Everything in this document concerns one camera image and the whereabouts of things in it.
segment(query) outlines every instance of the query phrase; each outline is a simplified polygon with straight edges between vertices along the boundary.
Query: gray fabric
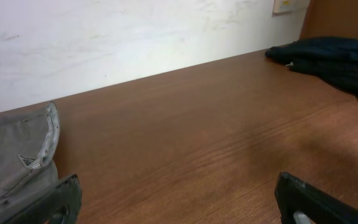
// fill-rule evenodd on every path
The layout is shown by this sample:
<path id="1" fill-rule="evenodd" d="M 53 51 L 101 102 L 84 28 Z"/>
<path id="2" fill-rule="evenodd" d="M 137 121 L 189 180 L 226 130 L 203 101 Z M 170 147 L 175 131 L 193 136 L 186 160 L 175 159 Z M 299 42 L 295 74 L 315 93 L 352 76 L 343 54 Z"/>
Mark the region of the gray fabric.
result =
<path id="1" fill-rule="evenodd" d="M 0 210 L 57 181 L 52 161 L 60 132 L 56 106 L 0 119 Z"/>

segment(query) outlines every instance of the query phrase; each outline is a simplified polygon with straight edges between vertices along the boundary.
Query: wooden desk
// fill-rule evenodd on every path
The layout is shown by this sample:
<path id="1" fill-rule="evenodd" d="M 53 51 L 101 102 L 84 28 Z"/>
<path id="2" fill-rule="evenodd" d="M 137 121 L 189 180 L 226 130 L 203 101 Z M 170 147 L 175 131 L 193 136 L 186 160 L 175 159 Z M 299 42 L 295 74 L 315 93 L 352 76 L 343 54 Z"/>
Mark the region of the wooden desk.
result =
<path id="1" fill-rule="evenodd" d="M 263 51 L 55 102 L 78 223 L 280 223 L 283 170 L 358 208 L 357 100 Z"/>

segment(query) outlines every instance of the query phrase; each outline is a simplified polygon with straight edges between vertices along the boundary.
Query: black object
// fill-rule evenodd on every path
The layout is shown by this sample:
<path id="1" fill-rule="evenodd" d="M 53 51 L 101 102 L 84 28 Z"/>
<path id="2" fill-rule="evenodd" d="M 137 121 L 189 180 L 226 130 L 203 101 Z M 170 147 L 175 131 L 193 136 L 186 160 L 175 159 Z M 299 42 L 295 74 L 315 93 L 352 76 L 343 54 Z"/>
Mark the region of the black object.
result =
<path id="1" fill-rule="evenodd" d="M 358 210 L 287 172 L 278 176 L 275 196 L 283 224 L 296 224 L 295 212 L 316 224 L 358 224 Z"/>
<path id="2" fill-rule="evenodd" d="M 265 55 L 278 63 L 292 63 L 291 71 L 316 75 L 358 98 L 358 39 L 303 39 L 283 47 L 272 47 Z"/>
<path id="3" fill-rule="evenodd" d="M 59 180 L 56 184 L 31 195 L 0 214 L 0 223 L 49 224 L 75 223 L 81 208 L 81 187 L 77 175 Z"/>

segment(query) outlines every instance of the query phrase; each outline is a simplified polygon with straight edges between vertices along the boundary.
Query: wood grain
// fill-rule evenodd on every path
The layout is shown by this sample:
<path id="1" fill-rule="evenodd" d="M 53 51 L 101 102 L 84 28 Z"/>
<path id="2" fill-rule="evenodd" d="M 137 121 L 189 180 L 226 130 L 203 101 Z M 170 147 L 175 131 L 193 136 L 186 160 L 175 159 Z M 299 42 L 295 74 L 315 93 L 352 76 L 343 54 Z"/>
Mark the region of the wood grain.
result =
<path id="1" fill-rule="evenodd" d="M 358 101 L 263 51 L 55 102 L 78 223 L 280 223 L 280 171 L 358 208 Z"/>

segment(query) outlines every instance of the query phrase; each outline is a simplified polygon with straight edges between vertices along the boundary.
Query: wooden panel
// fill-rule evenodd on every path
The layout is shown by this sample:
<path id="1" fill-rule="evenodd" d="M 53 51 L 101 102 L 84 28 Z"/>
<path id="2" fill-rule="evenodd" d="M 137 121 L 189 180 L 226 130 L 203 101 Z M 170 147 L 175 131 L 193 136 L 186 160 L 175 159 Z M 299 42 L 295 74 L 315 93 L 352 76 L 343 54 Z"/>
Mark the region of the wooden panel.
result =
<path id="1" fill-rule="evenodd" d="M 358 208 L 358 101 L 263 51 L 55 102 L 78 223 L 280 223 L 283 170 Z"/>
<path id="2" fill-rule="evenodd" d="M 358 38 L 358 1 L 312 0 L 301 38 L 321 35 Z"/>

